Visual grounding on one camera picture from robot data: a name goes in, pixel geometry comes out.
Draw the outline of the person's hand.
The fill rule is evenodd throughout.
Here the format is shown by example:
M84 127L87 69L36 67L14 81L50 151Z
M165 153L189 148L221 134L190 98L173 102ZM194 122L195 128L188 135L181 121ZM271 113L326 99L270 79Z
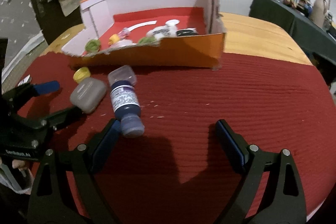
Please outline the person's hand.
M31 176L26 161L1 158L1 170L14 188L28 187Z

